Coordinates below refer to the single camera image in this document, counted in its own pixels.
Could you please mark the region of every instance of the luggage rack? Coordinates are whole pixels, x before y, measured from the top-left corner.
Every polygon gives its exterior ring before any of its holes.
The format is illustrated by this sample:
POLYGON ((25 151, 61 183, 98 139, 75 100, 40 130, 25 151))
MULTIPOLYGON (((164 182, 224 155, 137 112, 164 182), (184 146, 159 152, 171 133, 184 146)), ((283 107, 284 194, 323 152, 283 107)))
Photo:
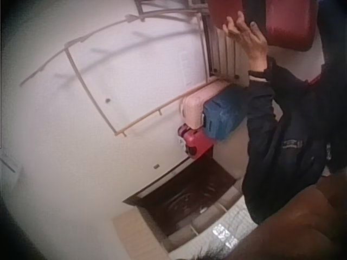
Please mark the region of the luggage rack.
MULTIPOLYGON (((141 0, 135 0, 136 3, 143 2, 141 0)), ((136 125, 137 123, 143 121, 144 119, 148 118, 150 115, 154 113, 158 113, 160 116, 162 116, 162 109, 167 107, 168 105, 184 98, 185 96, 191 95, 192 93, 202 89, 203 87, 217 81, 218 79, 224 79, 224 80, 231 80, 233 81, 234 79, 237 79, 236 75, 236 58, 235 54, 233 55, 234 57, 232 58, 233 61, 231 61, 230 58, 230 46, 232 46, 231 40, 226 38, 224 32, 216 29, 213 24, 211 23, 209 19, 208 12, 206 12, 206 9, 204 6, 206 4, 196 4, 196 1, 190 0, 189 3, 192 5, 196 5, 196 7, 190 7, 188 9, 165 9, 165 10, 156 10, 156 11, 148 11, 148 12, 143 12, 139 11, 139 15, 126 15, 124 19, 120 21, 116 21, 114 23, 108 24, 104 27, 101 27, 97 30, 94 30, 86 35, 80 36, 76 39, 73 39, 69 42, 67 42, 64 47, 59 50, 57 53, 55 53, 52 57, 50 57, 43 65, 41 65, 36 71, 34 71, 32 74, 30 74, 26 79, 24 79, 20 86, 23 87, 30 79, 36 76, 39 72, 42 72, 47 64, 49 64, 52 60, 60 56, 61 54, 65 53, 67 56, 70 65, 72 66, 75 76, 77 79, 80 81, 84 91, 86 92, 88 98, 92 102, 93 106, 95 109, 98 111, 100 116, 103 118, 105 123, 108 125, 108 127, 111 129, 111 131, 114 133, 115 136, 123 135, 124 137, 127 137, 126 131, 136 125), (78 43, 83 43, 84 41, 88 40, 90 37, 96 35, 97 33, 107 30, 108 28, 114 27, 116 25, 120 25, 123 23, 133 23, 135 21, 144 21, 145 18, 153 18, 153 17, 158 17, 162 15, 167 15, 167 14, 191 14, 194 15, 197 24, 198 24, 198 32, 200 35, 200 41, 201 41, 201 51, 203 55, 203 60, 204 60, 204 70, 205 70, 205 83, 202 85, 199 85, 173 99, 170 101, 166 102, 165 104, 153 109, 152 111, 146 113, 145 115, 141 116, 137 120, 131 122, 127 126, 123 127, 120 130, 116 130, 105 113, 102 111, 100 106, 98 105, 97 101, 93 97, 92 93, 90 92, 88 86, 86 85, 74 59, 73 56, 71 55, 69 49, 78 44, 78 43), (230 71, 230 65, 232 64, 232 74, 229 74, 230 71)), ((233 52, 235 53, 235 43, 233 44, 233 52)))

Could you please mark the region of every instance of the white wall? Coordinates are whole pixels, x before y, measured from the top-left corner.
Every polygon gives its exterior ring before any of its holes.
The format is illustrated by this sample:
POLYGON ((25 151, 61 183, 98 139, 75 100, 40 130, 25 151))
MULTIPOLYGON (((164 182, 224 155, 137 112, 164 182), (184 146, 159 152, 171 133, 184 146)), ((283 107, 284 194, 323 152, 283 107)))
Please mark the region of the white wall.
MULTIPOLYGON (((122 200, 185 158, 176 139, 182 122, 176 103, 115 137, 64 54, 20 88, 67 41, 137 13, 133 0, 50 3, 15 28, 3 52, 2 145, 24 167, 7 204, 49 259, 104 259, 89 223, 129 209, 122 200)), ((196 21, 174 16, 181 20, 123 24, 71 48, 116 129, 204 80, 196 21)))

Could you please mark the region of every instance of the tiled floor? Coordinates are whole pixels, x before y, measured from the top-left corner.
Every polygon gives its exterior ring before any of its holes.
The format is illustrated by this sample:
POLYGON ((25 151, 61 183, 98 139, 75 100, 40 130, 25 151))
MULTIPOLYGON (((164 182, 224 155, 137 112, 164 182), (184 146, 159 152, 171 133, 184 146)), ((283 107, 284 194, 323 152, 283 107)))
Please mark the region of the tiled floor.
POLYGON ((194 256, 203 255, 208 250, 230 251, 254 228, 256 228, 256 224, 251 220, 244 197, 242 197, 222 218, 202 234, 171 252, 170 258, 172 260, 192 259, 194 256))

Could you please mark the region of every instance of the blue suitcase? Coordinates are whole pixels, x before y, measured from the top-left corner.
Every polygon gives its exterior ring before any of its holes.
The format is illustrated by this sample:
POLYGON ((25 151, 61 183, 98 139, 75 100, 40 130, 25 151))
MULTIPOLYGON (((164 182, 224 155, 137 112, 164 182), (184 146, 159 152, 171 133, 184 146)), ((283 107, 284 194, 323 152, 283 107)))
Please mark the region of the blue suitcase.
POLYGON ((204 104, 203 132, 209 138, 226 139, 246 116, 245 90, 232 84, 204 104))

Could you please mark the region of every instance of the wrist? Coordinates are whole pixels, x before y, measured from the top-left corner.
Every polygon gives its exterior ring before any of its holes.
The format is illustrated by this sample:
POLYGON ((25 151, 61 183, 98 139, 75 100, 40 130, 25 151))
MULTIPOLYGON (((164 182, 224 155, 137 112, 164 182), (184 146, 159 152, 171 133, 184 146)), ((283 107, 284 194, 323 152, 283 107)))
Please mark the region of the wrist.
POLYGON ((264 70, 267 69, 267 59, 262 58, 258 60, 250 60, 249 61, 249 68, 253 72, 264 72, 264 70))

